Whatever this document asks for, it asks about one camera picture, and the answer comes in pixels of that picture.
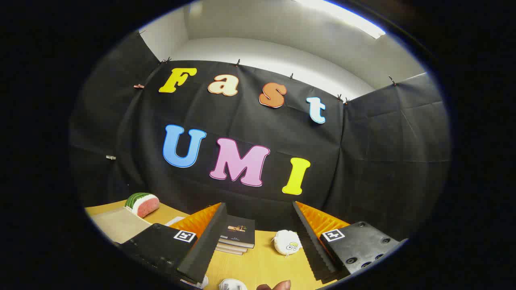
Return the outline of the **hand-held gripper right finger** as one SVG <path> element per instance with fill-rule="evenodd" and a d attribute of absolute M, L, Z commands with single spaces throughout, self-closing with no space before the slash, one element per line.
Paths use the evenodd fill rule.
<path fill-rule="evenodd" d="M 295 201 L 296 233 L 317 281 L 332 282 L 362 272 L 396 251 L 398 241 L 368 222 L 349 224 Z"/>

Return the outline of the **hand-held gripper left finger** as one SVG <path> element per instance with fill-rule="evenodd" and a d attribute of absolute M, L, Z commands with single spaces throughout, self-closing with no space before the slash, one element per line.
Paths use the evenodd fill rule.
<path fill-rule="evenodd" d="M 171 282 L 204 280 L 227 221 L 227 206 L 217 203 L 170 226 L 154 223 L 119 249 Z"/>

